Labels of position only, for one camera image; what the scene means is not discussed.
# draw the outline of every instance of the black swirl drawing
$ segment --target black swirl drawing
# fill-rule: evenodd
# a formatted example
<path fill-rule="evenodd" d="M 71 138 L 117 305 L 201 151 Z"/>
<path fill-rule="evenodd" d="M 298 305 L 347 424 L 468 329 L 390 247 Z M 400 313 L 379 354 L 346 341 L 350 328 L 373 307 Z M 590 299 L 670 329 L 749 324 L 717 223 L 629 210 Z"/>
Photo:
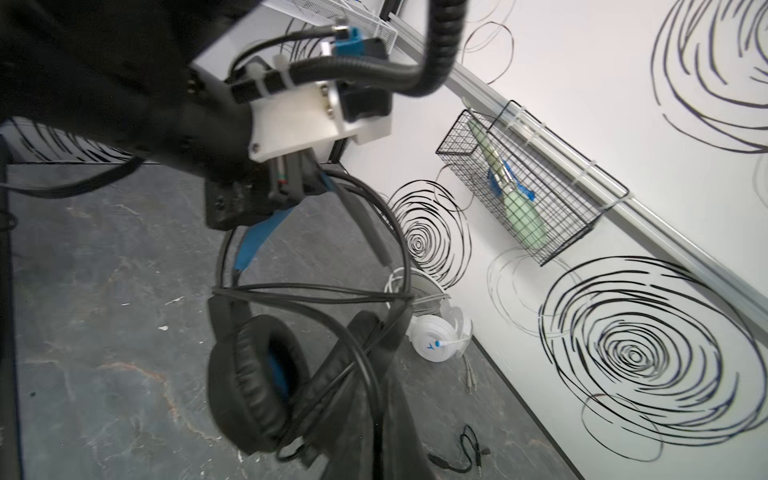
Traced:
<path fill-rule="evenodd" d="M 501 253 L 488 265 L 485 277 L 488 295 L 498 314 L 507 323 L 528 335 L 539 336 L 535 314 L 539 312 L 552 282 L 570 269 L 566 262 L 557 257 L 539 266 L 527 249 L 512 248 Z M 571 284 L 580 281 L 575 274 L 567 278 L 571 279 Z"/>
<path fill-rule="evenodd" d="M 656 102 L 680 133 L 768 151 L 768 0 L 677 0 L 650 58 Z"/>
<path fill-rule="evenodd" d="M 541 306 L 541 344 L 601 445 L 652 462 L 663 444 L 716 445 L 766 421 L 754 338 L 683 267 L 605 257 L 569 273 Z"/>
<path fill-rule="evenodd" d="M 453 195 L 436 182 L 414 180 L 397 189 L 389 206 L 419 268 L 443 288 L 461 280 L 472 257 L 472 236 Z"/>
<path fill-rule="evenodd" d="M 121 164 L 131 158 L 128 152 L 25 118 L 12 118 L 0 133 L 24 157 L 19 163 Z"/>

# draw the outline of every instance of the zip tie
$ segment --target zip tie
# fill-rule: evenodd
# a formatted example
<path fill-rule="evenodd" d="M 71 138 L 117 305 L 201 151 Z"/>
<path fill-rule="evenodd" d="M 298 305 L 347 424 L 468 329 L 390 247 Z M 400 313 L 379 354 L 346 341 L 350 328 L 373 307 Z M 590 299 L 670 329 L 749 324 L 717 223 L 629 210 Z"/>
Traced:
<path fill-rule="evenodd" d="M 608 205 L 605 205 L 603 207 L 603 210 L 608 211 L 611 208 L 616 207 L 618 204 L 622 204 L 622 203 L 624 203 L 627 200 L 632 200 L 633 198 L 634 198 L 634 194 L 632 192 L 629 192 L 626 195 L 624 195 L 623 197 L 617 198 L 616 200 L 612 201 Z"/>
<path fill-rule="evenodd" d="M 589 171 L 589 169 L 590 169 L 590 168 L 592 168 L 592 167 L 594 167 L 594 166 L 595 166 L 595 165 L 597 165 L 597 164 L 598 164 L 598 161 L 596 161 L 596 160 L 590 160 L 590 161 L 589 161 L 589 165 L 587 165 L 586 167 L 584 167 L 584 169 L 583 169 L 583 170 L 582 170 L 582 171 L 579 173 L 579 175 L 578 175 L 578 176 L 576 176 L 576 178 L 575 178 L 575 179 L 573 179 L 573 181 L 571 182 L 571 186 L 573 187 L 575 184 L 579 183 L 579 181 L 581 181 L 581 179 L 582 179 L 582 178 L 584 178 L 584 176 L 586 176 L 586 175 L 587 175 L 587 172 Z"/>
<path fill-rule="evenodd" d="M 520 110 L 518 110 L 518 113 L 515 114 L 515 117 L 512 118 L 512 121 L 507 124 L 507 127 L 511 127 L 512 125 L 518 123 L 518 119 L 522 117 L 525 114 L 525 107 L 522 105 L 520 106 Z"/>
<path fill-rule="evenodd" d="M 534 130 L 533 134 L 531 134 L 531 137 L 525 141 L 523 144 L 523 148 L 526 148 L 528 144 L 530 144 L 533 140 L 536 139 L 539 135 L 541 135 L 541 132 L 544 131 L 544 129 L 547 127 L 547 124 L 540 124 L 538 126 L 538 130 Z"/>
<path fill-rule="evenodd" d="M 296 84 L 293 83 L 293 79 L 290 77 L 290 61 L 288 57 L 283 54 L 275 55 L 274 57 L 275 69 L 280 72 L 280 78 L 283 79 L 283 85 L 288 90 L 296 90 Z"/>
<path fill-rule="evenodd" d="M 264 83 L 264 74 L 266 73 L 264 66 L 256 61 L 252 61 L 245 66 L 245 72 L 256 82 L 256 89 L 259 91 L 261 98 L 272 98 L 269 88 Z"/>

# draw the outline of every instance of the blue connector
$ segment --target blue connector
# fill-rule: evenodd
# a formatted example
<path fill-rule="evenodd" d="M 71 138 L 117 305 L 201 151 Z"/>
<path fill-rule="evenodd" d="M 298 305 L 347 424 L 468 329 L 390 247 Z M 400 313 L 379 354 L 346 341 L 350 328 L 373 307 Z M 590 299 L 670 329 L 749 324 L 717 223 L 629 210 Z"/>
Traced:
<path fill-rule="evenodd" d="M 362 35 L 357 27 L 349 27 L 349 38 L 346 40 L 336 40 L 333 45 L 336 47 L 336 55 L 345 57 L 363 56 L 366 53 L 365 46 L 362 44 Z"/>

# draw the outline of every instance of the gray floor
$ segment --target gray floor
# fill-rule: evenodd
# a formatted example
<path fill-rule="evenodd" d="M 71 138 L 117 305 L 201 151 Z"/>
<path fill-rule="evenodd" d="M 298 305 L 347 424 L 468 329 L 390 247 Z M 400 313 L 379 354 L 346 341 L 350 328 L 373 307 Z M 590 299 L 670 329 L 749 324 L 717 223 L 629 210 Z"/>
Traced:
<path fill-rule="evenodd" d="M 53 184 L 99 168 L 14 166 L 11 180 Z M 239 455 L 212 422 L 205 302 L 222 234 L 204 227 L 200 180 L 151 165 L 75 199 L 12 195 L 12 211 L 21 223 L 13 261 L 26 478 L 319 477 L 323 462 L 307 471 L 272 455 Z M 378 289 L 387 274 L 338 200 L 325 195 L 297 207 L 244 281 Z M 327 311 L 350 319 L 357 308 Z M 280 316 L 315 369 L 334 338 L 309 320 Z M 467 356 L 478 379 L 472 394 L 460 359 L 431 364 L 408 343 L 399 351 L 396 368 L 425 450 L 462 464 L 458 434 L 469 423 L 492 450 L 483 478 L 574 478 L 477 346 Z"/>

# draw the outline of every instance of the white headphones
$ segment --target white headphones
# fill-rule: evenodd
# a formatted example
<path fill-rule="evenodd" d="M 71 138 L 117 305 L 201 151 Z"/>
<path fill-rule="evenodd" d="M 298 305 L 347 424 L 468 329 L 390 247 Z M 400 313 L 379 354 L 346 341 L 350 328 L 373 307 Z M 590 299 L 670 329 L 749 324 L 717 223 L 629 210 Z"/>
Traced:
<path fill-rule="evenodd" d="M 444 362 L 454 355 L 462 355 L 472 340 L 472 320 L 464 317 L 462 309 L 451 305 L 451 296 L 427 272 L 413 267 L 411 272 L 416 298 L 406 335 L 413 348 L 430 362 Z M 399 281 L 402 281 L 402 267 L 392 272 L 384 291 L 395 291 Z"/>

